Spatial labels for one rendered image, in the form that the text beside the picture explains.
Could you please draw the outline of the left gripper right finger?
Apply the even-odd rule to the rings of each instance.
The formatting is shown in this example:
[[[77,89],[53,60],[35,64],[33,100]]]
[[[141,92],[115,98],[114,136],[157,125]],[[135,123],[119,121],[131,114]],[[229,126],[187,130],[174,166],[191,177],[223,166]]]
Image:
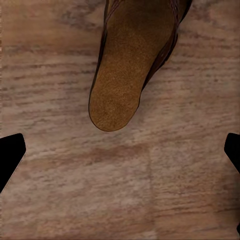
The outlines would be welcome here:
[[[240,135],[228,133],[225,146],[223,148],[229,159],[240,173]]]

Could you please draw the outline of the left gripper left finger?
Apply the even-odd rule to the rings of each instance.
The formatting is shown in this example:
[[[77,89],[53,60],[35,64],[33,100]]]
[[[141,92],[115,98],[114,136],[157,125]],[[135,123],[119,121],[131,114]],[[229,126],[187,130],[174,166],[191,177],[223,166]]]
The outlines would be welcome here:
[[[0,138],[0,193],[26,153],[22,133]]]

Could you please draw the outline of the sandal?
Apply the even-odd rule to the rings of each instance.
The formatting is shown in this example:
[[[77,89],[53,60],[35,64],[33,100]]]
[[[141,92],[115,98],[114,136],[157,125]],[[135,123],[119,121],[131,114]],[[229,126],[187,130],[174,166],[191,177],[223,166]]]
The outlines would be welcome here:
[[[127,126],[143,89],[164,63],[180,36],[179,24],[193,0],[106,0],[97,68],[88,112],[104,132]]]

